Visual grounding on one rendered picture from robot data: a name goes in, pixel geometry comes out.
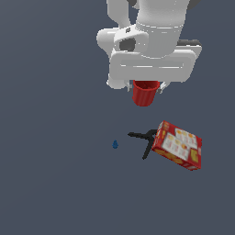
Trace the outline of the red printed cracker box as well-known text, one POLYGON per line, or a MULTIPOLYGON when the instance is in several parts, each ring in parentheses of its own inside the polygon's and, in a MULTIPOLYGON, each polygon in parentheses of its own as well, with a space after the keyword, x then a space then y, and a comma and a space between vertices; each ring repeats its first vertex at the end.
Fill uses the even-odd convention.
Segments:
POLYGON ((163 121, 157 130, 151 149, 187 170, 201 168, 202 139, 163 121))

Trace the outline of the red ribbed plastic cup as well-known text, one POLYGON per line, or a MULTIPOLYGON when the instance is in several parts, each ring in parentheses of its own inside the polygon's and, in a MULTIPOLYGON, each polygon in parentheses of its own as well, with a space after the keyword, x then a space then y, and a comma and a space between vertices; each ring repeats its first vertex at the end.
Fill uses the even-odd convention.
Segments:
POLYGON ((133 81, 133 101, 137 106, 149 106, 160 87, 158 81, 133 81))

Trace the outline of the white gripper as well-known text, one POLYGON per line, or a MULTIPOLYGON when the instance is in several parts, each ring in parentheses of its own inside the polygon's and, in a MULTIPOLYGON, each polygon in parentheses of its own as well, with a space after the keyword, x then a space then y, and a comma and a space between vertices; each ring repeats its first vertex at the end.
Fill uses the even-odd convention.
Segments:
POLYGON ((128 88, 135 81, 163 82, 158 94, 171 82, 185 82, 194 69, 201 48, 176 48, 163 58, 147 58, 140 52, 112 51, 107 84, 114 89, 128 88))

